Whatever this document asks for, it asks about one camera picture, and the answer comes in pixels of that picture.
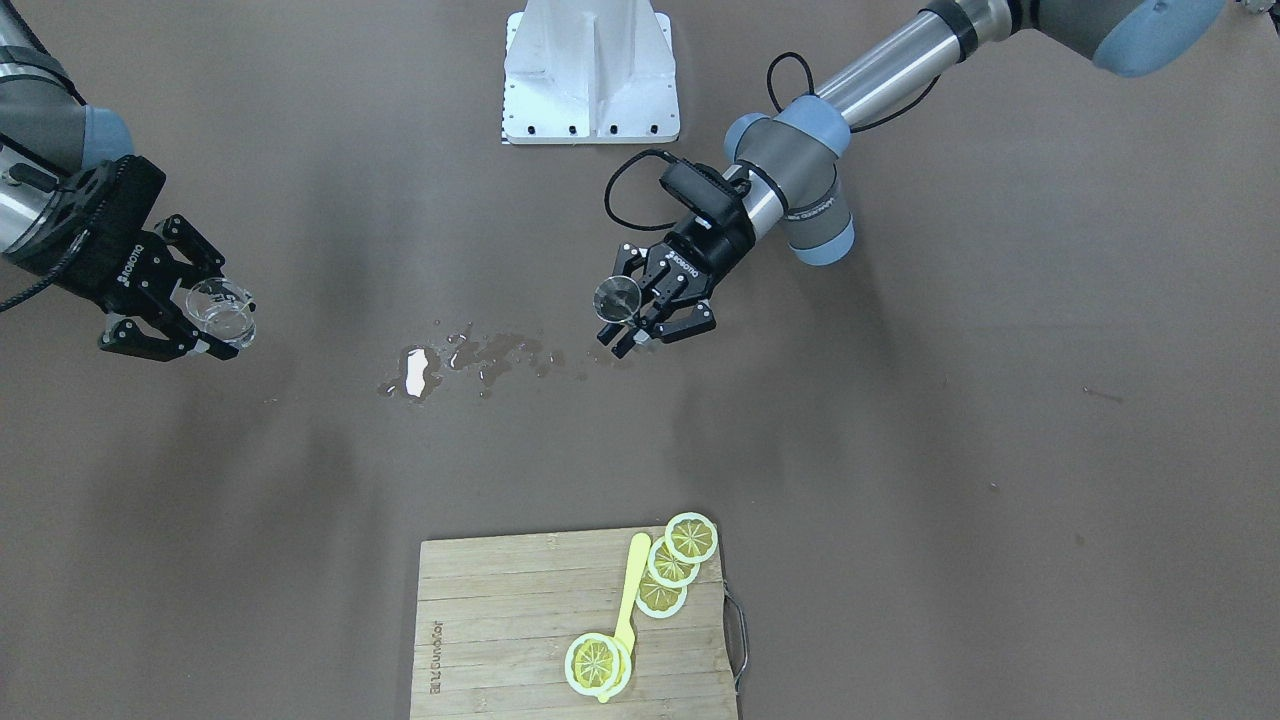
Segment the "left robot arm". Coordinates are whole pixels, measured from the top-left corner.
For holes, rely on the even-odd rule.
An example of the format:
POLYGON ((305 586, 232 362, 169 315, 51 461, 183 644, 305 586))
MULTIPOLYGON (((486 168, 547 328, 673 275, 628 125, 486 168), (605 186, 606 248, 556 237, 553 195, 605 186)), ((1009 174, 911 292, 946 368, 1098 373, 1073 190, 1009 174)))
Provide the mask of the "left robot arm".
POLYGON ((639 345, 712 331, 714 288, 774 227, 805 264, 854 246, 838 160, 856 132, 914 108, 984 44, 1033 29, 1120 77, 1166 67, 1216 22, 1221 1, 933 1, 890 37, 774 115, 740 117, 724 170, 652 149, 660 187, 687 214, 650 247, 623 243, 593 305, 598 341, 617 357, 639 345))

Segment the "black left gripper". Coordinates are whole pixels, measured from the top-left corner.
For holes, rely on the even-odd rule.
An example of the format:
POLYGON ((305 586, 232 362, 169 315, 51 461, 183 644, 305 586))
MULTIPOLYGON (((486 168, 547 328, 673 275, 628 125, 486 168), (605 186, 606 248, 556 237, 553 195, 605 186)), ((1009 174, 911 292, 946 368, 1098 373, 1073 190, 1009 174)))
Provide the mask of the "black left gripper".
MULTIPOLYGON (((648 225, 664 238, 649 247, 622 243, 616 254, 612 284, 646 291, 653 304, 692 304, 710 292, 754 247, 756 236, 744 206, 718 210, 692 209, 677 222, 648 225)), ((690 309, 652 307, 631 313, 620 322, 607 322, 598 342, 618 357, 639 348, 669 345, 717 328, 708 301, 690 309)))

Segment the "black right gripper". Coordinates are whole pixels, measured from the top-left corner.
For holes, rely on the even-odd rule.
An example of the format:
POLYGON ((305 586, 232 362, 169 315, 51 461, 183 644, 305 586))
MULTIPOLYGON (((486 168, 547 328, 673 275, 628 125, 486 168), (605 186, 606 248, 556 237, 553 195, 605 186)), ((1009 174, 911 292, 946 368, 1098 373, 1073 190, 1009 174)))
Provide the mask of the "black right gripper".
POLYGON ((152 337, 143 333, 141 319, 133 318, 177 315, 172 299, 161 296, 163 284, 175 286, 174 278, 163 274, 147 288, 141 286, 154 269, 148 255, 163 245, 157 236, 183 258, 172 264, 178 284, 225 277, 225 258, 183 215, 157 223, 157 236, 145 231, 165 179, 156 165, 136 155, 83 170, 65 182, 47 219, 3 256, 35 275, 46 275, 78 243, 78 252, 54 284, 109 313, 99 338, 102 351, 160 363, 193 354, 230 360, 239 355, 238 348, 186 319, 163 318, 163 337, 152 337))

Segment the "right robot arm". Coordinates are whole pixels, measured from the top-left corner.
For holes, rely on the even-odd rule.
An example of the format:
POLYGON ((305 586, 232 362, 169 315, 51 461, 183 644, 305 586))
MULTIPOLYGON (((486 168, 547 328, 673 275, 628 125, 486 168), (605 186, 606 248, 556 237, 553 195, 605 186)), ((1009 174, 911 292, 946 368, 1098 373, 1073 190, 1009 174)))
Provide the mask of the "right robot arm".
POLYGON ((145 228, 166 177, 134 151, 125 122, 84 101, 12 3, 1 55, 3 259, 35 277, 3 309, 58 286, 104 311, 104 351, 236 357, 173 299, 221 278, 224 256, 183 217, 145 228))

